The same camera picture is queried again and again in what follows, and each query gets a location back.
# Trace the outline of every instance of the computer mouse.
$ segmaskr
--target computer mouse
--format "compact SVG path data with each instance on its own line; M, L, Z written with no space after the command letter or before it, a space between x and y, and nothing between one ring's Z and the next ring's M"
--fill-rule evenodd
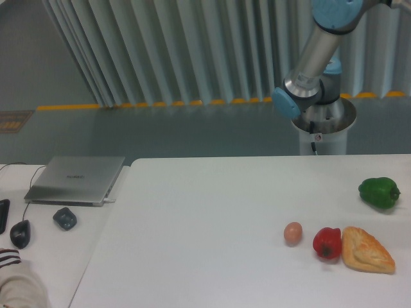
M16 223L10 230L10 239L18 249L26 247L30 242L30 222L26 219Z

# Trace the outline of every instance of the bread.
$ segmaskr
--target bread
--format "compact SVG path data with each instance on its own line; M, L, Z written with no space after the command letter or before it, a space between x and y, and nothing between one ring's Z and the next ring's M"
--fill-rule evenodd
M347 227L342 232L342 260L358 271L393 274L396 270L396 263L383 245L356 227Z

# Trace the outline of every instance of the laptop lid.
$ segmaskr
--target laptop lid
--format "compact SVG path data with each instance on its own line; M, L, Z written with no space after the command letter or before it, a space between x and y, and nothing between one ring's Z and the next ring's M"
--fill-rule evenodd
M53 157L33 184L26 202L103 205L124 157Z

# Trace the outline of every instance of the laptop logo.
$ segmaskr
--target laptop logo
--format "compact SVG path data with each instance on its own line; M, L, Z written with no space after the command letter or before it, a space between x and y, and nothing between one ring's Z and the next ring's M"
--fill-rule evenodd
M67 178L84 178L83 175L67 175Z

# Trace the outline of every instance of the brown egg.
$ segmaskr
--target brown egg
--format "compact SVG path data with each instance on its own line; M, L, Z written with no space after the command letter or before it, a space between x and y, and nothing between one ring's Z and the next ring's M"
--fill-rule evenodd
M289 223L284 229L284 238L287 243L295 245L301 240L302 226L299 223Z

